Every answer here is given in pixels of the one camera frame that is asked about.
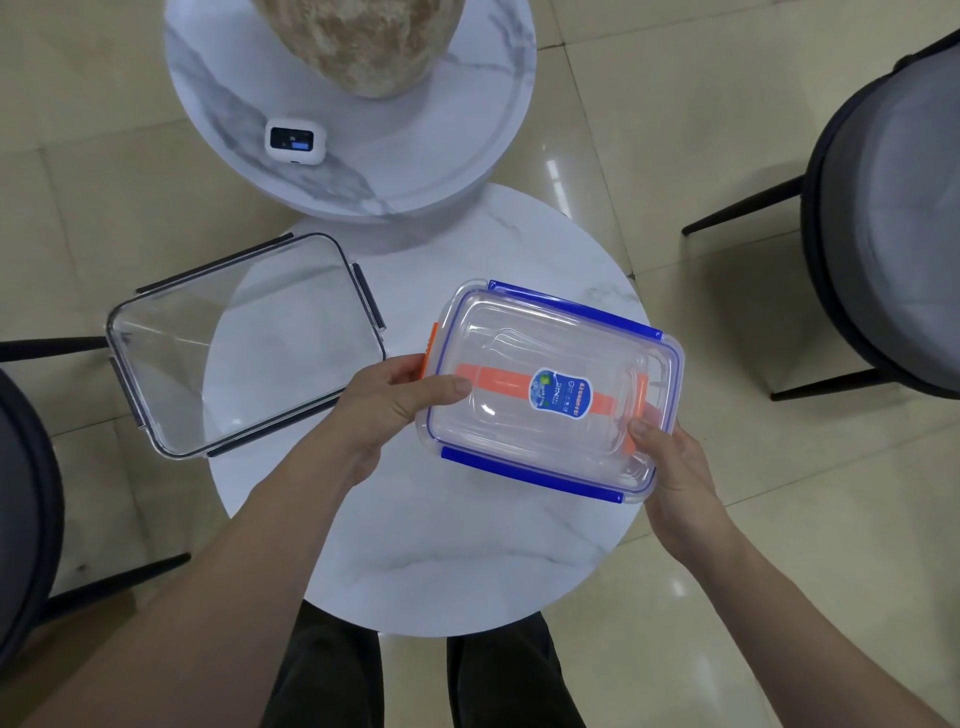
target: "clear glass container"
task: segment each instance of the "clear glass container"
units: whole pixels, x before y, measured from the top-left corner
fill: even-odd
[[[441,457],[614,502],[651,492],[654,464],[627,424],[676,420],[680,345],[661,331],[498,281],[464,284],[431,340],[425,371],[466,376],[470,396],[418,416]]]
[[[110,313],[107,338],[134,416],[171,458],[331,407],[385,357],[363,273],[328,235],[288,234],[138,294]]]

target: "black trousers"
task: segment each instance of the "black trousers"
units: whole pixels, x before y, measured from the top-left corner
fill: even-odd
[[[446,641],[457,728],[585,728],[543,615]],[[376,632],[303,602],[263,728],[383,728]]]

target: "vase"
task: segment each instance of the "vase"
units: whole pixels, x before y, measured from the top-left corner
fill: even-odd
[[[446,53],[466,0],[253,0],[283,44],[341,88],[396,96]]]

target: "finger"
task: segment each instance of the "finger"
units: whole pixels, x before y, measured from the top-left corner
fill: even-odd
[[[422,366],[423,354],[421,353],[392,356],[366,369],[361,369],[357,373],[357,377],[362,381],[395,382],[411,375],[418,375]]]
[[[673,437],[658,427],[651,427],[642,420],[631,420],[630,436],[640,452],[650,455],[664,474],[679,474],[684,466],[680,446]]]
[[[473,383],[454,375],[426,376],[420,381],[398,384],[390,394],[397,411],[406,419],[413,420],[422,409],[441,404],[455,404],[465,398]]]

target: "tiled floor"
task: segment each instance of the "tiled floor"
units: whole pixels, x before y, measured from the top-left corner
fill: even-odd
[[[679,233],[802,170],[853,91],[960,26],[960,0],[531,2],[537,88],[494,179],[562,207],[559,174],[564,211],[684,343],[682,420],[733,517],[841,629],[960,720],[960,405],[893,386],[772,404],[772,387],[858,365],[804,276],[796,205]],[[296,217],[184,120],[161,6],[0,4],[0,339],[96,333],[135,286]],[[64,473],[58,589],[196,551],[224,524],[205,464],[153,454],[101,355],[7,369]],[[648,533],[641,516],[546,610],[588,724],[775,726],[703,594]],[[448,726],[443,642],[385,637],[384,655],[388,724]]]

